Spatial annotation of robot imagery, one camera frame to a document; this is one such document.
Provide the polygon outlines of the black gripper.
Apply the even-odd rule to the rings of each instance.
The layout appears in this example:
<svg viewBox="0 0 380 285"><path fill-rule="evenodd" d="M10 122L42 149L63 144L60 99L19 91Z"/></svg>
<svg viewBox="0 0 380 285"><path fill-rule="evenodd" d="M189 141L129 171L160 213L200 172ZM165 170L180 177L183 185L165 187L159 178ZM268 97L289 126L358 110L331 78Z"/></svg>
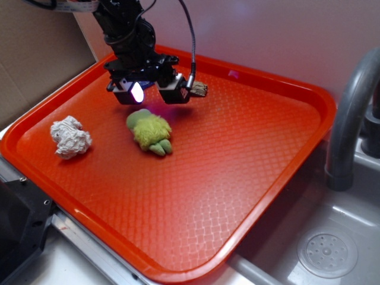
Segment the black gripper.
<svg viewBox="0 0 380 285"><path fill-rule="evenodd" d="M190 93L182 73L174 69L179 63L177 56L154 53L139 67L124 67L120 59L104 64L111 81L106 87L122 105L139 105L144 101L144 90L136 81L158 83L158 91L167 105L187 104Z"/></svg>

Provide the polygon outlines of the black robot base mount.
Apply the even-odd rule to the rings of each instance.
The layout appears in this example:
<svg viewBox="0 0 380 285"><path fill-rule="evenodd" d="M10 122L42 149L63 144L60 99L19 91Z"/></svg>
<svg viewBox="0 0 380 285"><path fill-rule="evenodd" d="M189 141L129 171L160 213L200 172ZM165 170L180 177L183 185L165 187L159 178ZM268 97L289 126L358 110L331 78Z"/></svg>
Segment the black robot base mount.
<svg viewBox="0 0 380 285"><path fill-rule="evenodd" d="M1 284L43 252L54 208L52 198L25 177L1 182Z"/></svg>

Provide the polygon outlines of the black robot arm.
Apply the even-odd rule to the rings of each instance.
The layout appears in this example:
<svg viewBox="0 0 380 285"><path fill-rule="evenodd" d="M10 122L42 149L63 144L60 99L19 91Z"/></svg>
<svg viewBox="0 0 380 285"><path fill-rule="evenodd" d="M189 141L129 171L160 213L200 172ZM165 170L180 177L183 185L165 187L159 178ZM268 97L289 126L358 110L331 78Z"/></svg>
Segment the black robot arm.
<svg viewBox="0 0 380 285"><path fill-rule="evenodd" d="M107 90L122 105L138 105L144 100L142 82L155 83L163 101L169 105L189 102L196 64L186 79L174 66L179 58L156 52L156 33L143 18L139 1L100 1L93 13L115 60L105 63L110 74Z"/></svg>

